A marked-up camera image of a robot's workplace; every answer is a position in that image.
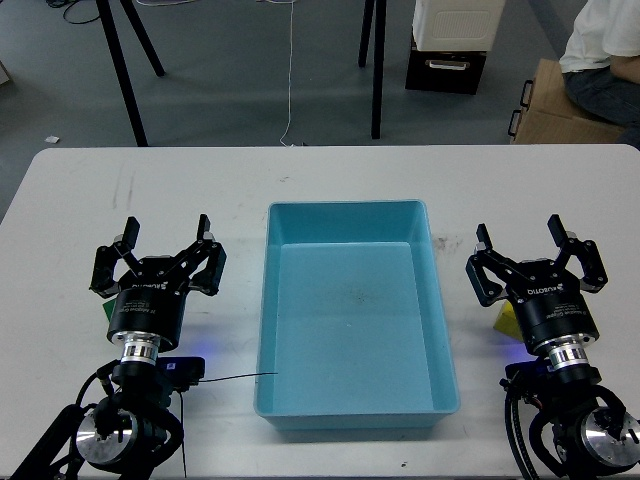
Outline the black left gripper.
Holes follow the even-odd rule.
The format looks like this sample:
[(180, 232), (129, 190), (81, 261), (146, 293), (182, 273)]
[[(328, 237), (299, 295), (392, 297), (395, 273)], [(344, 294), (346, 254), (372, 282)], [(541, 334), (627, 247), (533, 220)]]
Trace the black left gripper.
[[(119, 334), (138, 332), (159, 337), (160, 351), (178, 347), (188, 292), (214, 296), (219, 291), (227, 256), (210, 227), (209, 217), (201, 214), (196, 240), (190, 246), (173, 259), (145, 257), (139, 267), (132, 251), (140, 224), (133, 216), (111, 245), (97, 248), (90, 290), (104, 299), (120, 291), (106, 334), (109, 341), (115, 343)], [(121, 259), (134, 267), (120, 279), (120, 290), (114, 272)]]

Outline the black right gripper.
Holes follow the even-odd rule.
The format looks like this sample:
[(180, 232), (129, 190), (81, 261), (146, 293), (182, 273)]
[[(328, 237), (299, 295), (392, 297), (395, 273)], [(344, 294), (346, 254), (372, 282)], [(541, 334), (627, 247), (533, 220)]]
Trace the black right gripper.
[[(535, 356), (545, 355), (552, 345), (566, 339), (585, 343), (599, 338), (583, 293), (598, 293), (608, 282), (593, 240), (579, 240), (565, 229), (558, 214), (550, 216), (547, 226), (559, 248), (554, 261), (516, 264), (493, 249), (486, 225), (481, 223), (476, 230), (478, 243), (465, 267), (481, 306), (489, 307), (498, 300), (511, 302), (526, 350)], [(571, 257), (581, 265), (581, 278), (567, 270)]]

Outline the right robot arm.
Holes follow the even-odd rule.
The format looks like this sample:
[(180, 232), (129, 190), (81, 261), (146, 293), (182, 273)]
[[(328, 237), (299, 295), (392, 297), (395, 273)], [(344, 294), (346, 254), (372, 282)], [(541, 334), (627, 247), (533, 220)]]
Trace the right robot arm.
[(547, 222), (556, 258), (516, 262), (499, 254), (485, 225), (466, 273), (479, 303), (513, 308), (529, 362), (509, 364), (506, 435), (521, 476), (535, 479), (538, 458), (556, 477), (599, 479), (639, 462), (639, 422), (602, 386), (585, 348), (599, 337), (583, 297), (608, 277), (596, 243), (567, 231), (558, 215)]

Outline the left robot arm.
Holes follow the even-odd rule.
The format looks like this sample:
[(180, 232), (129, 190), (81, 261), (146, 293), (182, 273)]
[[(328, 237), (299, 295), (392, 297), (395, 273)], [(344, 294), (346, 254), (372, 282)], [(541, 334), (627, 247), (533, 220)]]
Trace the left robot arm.
[(173, 393), (196, 386), (201, 357), (173, 357), (187, 296), (219, 291), (226, 253), (201, 215), (195, 241), (174, 256), (133, 254), (139, 222), (128, 218), (109, 246), (96, 250), (90, 288), (114, 301), (106, 337), (121, 356), (91, 376), (104, 398), (81, 397), (54, 419), (13, 473), (15, 479), (75, 479), (83, 464), (122, 479), (148, 479), (184, 443), (184, 427), (169, 406)]

